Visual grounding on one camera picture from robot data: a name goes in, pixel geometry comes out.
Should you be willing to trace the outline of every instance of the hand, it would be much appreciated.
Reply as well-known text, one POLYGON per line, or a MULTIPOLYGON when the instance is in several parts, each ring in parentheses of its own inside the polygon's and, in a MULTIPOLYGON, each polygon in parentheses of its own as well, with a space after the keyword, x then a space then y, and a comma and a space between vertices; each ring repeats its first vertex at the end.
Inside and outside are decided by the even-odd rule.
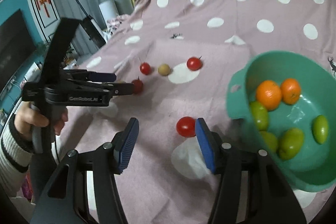
MULTIPOLYGON (((37 127, 46 127, 49 124, 49 120, 37 112, 32 110, 30 107, 30 102, 23 102, 19 110, 16 113, 14 125, 16 130, 21 134, 21 138, 26 141, 32 140, 32 134, 30 131, 31 125, 37 127)), ((65 122, 68 121, 68 110, 62 114, 61 119, 54 125, 55 134, 60 135, 65 122)))

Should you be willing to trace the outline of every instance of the bed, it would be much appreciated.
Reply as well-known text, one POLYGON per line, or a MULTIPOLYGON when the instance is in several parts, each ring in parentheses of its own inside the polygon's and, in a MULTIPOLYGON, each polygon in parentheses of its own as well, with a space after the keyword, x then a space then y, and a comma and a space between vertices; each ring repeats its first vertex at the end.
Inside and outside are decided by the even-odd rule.
MULTIPOLYGON (((251 57, 270 50, 303 54, 331 72, 335 14, 336 0, 137 0, 107 45, 81 68, 115 72, 126 82, 140 77, 144 91, 114 97, 106 108, 69 107, 69 122, 57 140, 60 155, 73 148, 94 150, 136 117, 139 137, 128 169, 116 178, 129 223, 206 223, 218 178, 206 169, 196 138, 176 133, 176 122, 203 117, 212 131, 241 145, 239 127, 226 114, 231 76, 251 57), (186 68, 191 56, 202 57, 201 70, 186 68), (167 63, 172 73, 142 75, 141 62, 154 68, 167 63)), ((294 190, 307 222, 334 188, 294 190)), ((88 190, 97 217, 92 186, 88 190)), ((244 219, 243 211, 241 202, 237 220, 244 219)))

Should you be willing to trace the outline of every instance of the striped sweater sleeve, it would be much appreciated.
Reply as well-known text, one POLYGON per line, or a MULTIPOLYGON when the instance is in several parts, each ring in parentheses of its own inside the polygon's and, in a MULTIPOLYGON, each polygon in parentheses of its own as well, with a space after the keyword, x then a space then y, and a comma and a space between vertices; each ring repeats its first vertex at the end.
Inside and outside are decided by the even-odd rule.
POLYGON ((28 171, 32 144, 20 138, 15 115, 0 136, 0 183, 9 197, 15 197, 28 171))

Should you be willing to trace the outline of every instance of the person's arm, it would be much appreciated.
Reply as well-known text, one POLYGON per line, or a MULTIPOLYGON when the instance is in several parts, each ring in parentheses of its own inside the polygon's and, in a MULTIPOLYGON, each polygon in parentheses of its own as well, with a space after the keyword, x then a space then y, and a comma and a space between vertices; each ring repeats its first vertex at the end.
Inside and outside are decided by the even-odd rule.
MULTIPOLYGON (((54 126, 57 135, 67 120, 68 115, 64 113, 54 126)), ((16 196, 28 171, 33 153, 31 125, 45 127, 48 123, 45 116, 29 108, 29 102, 23 102, 1 134, 0 183, 9 197, 16 196)))

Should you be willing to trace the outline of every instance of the sweater cuff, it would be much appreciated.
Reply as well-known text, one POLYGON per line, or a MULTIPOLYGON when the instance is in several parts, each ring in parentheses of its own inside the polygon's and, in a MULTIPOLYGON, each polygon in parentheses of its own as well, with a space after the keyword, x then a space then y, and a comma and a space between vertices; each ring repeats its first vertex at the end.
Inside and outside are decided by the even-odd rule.
POLYGON ((28 169, 32 153, 29 143, 20 139, 19 132, 14 126, 14 115, 9 122, 9 130, 3 132, 1 148, 7 160, 21 173, 28 169))

